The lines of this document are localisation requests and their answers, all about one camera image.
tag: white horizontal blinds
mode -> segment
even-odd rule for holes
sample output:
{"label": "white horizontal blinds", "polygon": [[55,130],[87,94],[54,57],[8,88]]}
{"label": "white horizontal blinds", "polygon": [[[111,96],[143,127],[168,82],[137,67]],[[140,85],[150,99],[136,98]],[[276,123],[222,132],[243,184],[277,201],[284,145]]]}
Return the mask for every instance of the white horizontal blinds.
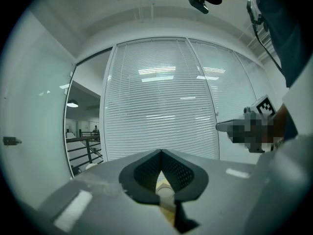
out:
{"label": "white horizontal blinds", "polygon": [[232,50],[191,41],[200,59],[218,112],[217,121],[237,118],[256,100],[249,78]]}
{"label": "white horizontal blinds", "polygon": [[218,158],[216,119],[201,75],[184,40],[119,46],[105,93],[109,160],[157,148]]}
{"label": "white horizontal blinds", "polygon": [[256,98],[259,99],[264,95],[268,95],[270,100],[274,103],[276,97],[265,70],[241,54],[236,53],[236,55],[248,74]]}

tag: dark sleeve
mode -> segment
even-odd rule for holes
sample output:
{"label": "dark sleeve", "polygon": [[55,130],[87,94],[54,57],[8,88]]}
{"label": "dark sleeve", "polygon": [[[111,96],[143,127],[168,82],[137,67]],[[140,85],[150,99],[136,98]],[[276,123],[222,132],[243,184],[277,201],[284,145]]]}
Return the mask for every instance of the dark sleeve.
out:
{"label": "dark sleeve", "polygon": [[312,31],[306,6],[309,0],[258,0],[258,7],[268,23],[275,51],[290,87],[300,75],[312,53]]}

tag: ceiling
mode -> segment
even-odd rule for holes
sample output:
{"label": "ceiling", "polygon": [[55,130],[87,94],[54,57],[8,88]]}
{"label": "ceiling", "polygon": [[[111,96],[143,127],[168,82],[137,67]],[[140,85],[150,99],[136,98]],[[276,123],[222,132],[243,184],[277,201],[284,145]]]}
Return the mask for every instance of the ceiling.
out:
{"label": "ceiling", "polygon": [[210,12],[205,15],[188,0],[36,0],[30,9],[74,57],[101,30],[127,21],[168,17],[200,21],[252,45],[246,0],[224,0],[218,6],[207,3],[207,7]]}
{"label": "ceiling", "polygon": [[100,99],[90,93],[81,90],[79,86],[72,83],[68,100],[75,99],[78,103],[77,108],[67,107],[66,118],[75,120],[89,120],[99,118]]}

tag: person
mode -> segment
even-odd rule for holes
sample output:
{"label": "person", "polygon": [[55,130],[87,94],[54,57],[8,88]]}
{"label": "person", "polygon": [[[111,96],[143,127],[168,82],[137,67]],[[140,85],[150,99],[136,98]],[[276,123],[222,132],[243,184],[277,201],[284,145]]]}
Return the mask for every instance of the person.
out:
{"label": "person", "polygon": [[93,130],[93,132],[99,132],[99,129],[97,128],[97,126],[96,126],[96,125],[94,126],[94,130]]}
{"label": "person", "polygon": [[[220,4],[222,0],[206,0]],[[257,0],[258,8],[268,24],[273,47],[281,61],[282,74],[289,88],[304,69],[312,51],[312,31],[309,13],[310,0]],[[274,116],[270,137],[289,140],[297,135],[296,127],[283,104]]]}

